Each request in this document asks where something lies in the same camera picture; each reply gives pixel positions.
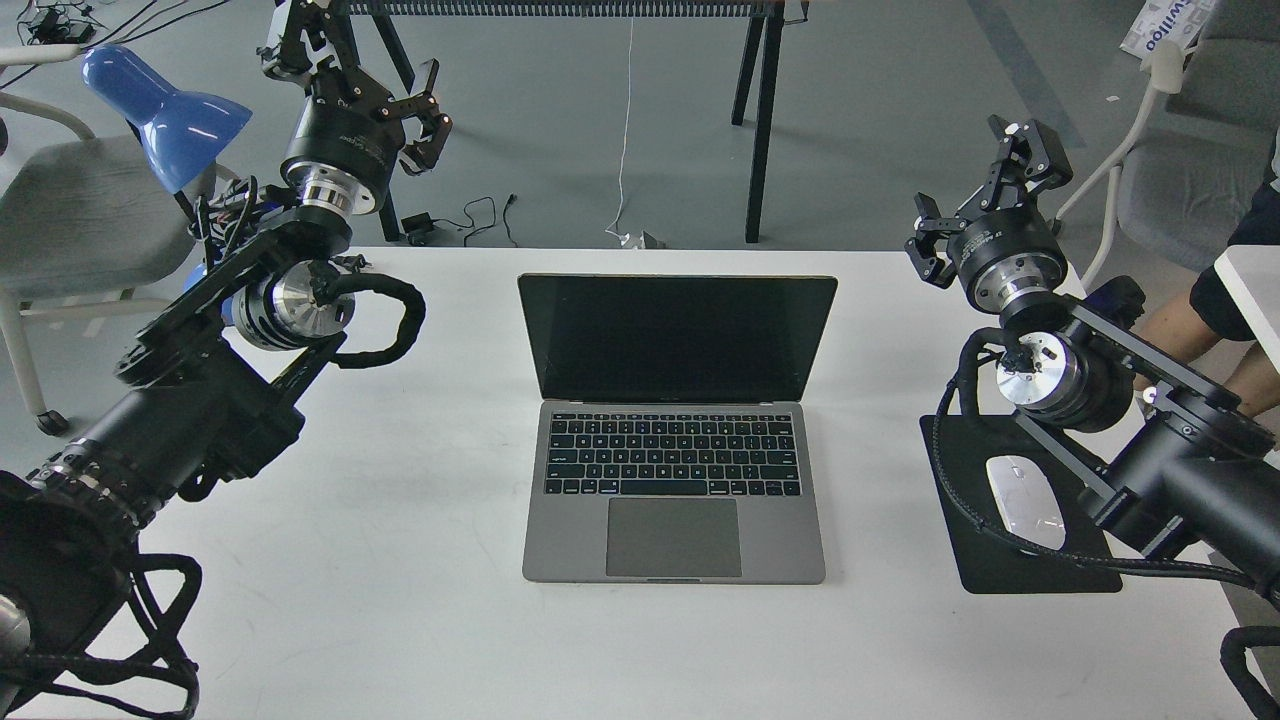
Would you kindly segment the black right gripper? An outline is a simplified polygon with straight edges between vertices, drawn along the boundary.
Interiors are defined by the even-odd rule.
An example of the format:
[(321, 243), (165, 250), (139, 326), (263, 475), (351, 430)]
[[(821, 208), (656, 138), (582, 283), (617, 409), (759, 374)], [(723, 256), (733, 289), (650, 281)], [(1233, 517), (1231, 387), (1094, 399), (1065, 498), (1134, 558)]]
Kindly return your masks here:
[(933, 197), (915, 193), (918, 218), (906, 254), (925, 283), (946, 290), (959, 278), (974, 309), (1001, 313), (1066, 279), (1066, 258), (1034, 202), (1070, 183), (1074, 169), (1052, 127), (995, 114), (987, 122), (998, 149), (982, 199), (975, 191), (945, 217)]

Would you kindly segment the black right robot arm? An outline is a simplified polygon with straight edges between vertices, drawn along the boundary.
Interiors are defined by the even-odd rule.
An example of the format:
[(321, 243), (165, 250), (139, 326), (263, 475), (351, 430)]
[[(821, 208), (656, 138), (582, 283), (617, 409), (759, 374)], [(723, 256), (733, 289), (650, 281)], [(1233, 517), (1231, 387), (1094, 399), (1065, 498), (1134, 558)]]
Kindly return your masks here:
[[(1251, 589), (1277, 603), (1277, 469), (1274, 434), (1244, 416), (1239, 398), (1138, 338), (1144, 295), (1120, 275), (1087, 299), (1061, 292), (1068, 260), (1037, 208), (1073, 169), (1059, 135), (1034, 119), (988, 119), (997, 152), (986, 181), (952, 214), (924, 193), (904, 249), (928, 284), (963, 287), (996, 327), (974, 331), (927, 418), (934, 482), (978, 534), (1023, 553), (1134, 577), (1196, 578)], [(1012, 438), (1074, 475), (1080, 506), (1102, 532), (1135, 551), (1103, 559), (1018, 536), (974, 509), (954, 486), (957, 456), (943, 447), (952, 402), (973, 430), (997, 434), (980, 414), (979, 369), (1001, 372)]]

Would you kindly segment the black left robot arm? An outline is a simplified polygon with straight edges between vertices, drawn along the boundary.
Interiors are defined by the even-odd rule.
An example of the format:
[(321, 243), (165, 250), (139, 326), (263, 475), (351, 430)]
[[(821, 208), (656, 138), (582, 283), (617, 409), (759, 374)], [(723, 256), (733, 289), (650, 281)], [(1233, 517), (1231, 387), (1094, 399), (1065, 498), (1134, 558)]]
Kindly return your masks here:
[(84, 697), (136, 678), (198, 703), (178, 633), (202, 582), (138, 537), (174, 497), (189, 502), (257, 475), (293, 445), (296, 405), (328, 366), (403, 357), (428, 310), (396, 278), (340, 264), (352, 217), (380, 211), (397, 167), (435, 165), (451, 118), (433, 95), (438, 64), (396, 97), (361, 65), (351, 13), (374, 1), (279, 1), (262, 70), (305, 92), (282, 184), (234, 179), (189, 206), (206, 272), (160, 311), (116, 364), (127, 395), (24, 477), (3, 474), (3, 711), (42, 693)]

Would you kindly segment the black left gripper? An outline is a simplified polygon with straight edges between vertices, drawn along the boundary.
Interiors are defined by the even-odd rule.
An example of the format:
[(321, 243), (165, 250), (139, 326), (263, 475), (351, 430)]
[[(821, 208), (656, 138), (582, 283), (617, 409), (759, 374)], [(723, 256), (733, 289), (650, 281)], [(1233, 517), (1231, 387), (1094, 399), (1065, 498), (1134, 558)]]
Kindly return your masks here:
[[(329, 1), (276, 1), (262, 73), (306, 91), (294, 135), (282, 163), (284, 181), (305, 206), (338, 217), (380, 211), (397, 158), (408, 176), (436, 167), (453, 128), (434, 90), (440, 63), (421, 63), (410, 96), (396, 99), (357, 69), (344, 70), (346, 18)], [(406, 141), (403, 120), (420, 133)]]

